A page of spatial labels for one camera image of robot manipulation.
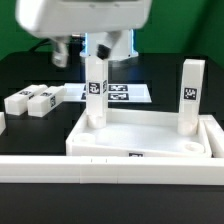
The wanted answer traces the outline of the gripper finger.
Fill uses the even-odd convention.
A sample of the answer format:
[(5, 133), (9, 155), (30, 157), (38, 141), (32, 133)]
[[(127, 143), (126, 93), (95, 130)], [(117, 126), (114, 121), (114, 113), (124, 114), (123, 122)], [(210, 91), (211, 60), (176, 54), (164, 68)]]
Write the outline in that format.
[(97, 46), (96, 55), (101, 60), (106, 60), (110, 57), (113, 47), (121, 37), (120, 31), (107, 32), (105, 39)]
[(65, 68), (67, 66), (69, 57), (69, 41), (69, 36), (53, 37), (51, 39), (51, 44), (53, 47), (52, 63), (59, 68)]

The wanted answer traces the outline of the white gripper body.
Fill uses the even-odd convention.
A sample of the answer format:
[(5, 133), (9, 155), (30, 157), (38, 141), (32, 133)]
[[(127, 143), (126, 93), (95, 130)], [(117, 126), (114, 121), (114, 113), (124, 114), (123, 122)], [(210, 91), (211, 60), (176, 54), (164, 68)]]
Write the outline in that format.
[(38, 38), (139, 29), (153, 0), (16, 0), (18, 24)]

